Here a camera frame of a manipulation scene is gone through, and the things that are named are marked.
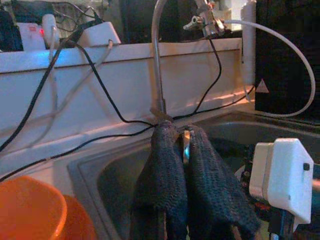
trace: dark towel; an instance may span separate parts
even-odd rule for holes
[[[190,126],[187,168],[188,227],[191,240],[233,239],[231,225],[242,239],[253,239],[260,227],[239,181],[212,147],[206,133]]]
[[[175,126],[161,123],[151,138],[151,154],[140,174],[133,197],[130,238],[156,240],[159,236],[158,213],[166,216],[169,240],[187,236],[188,200],[183,160]]]

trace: white sticker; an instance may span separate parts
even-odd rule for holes
[[[262,93],[262,94],[268,94],[269,90],[266,86],[266,83],[264,81],[264,79],[261,79],[261,82],[259,83],[259,86],[256,88],[255,90],[256,93]]]

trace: stainless steel sink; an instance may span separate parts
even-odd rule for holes
[[[236,171],[244,164],[243,149],[277,138],[298,138],[320,163],[320,127],[242,112],[209,118],[202,127],[222,158]],[[99,239],[128,239],[130,208],[136,180],[150,153],[150,140],[72,162],[69,173],[76,197],[91,216]]]

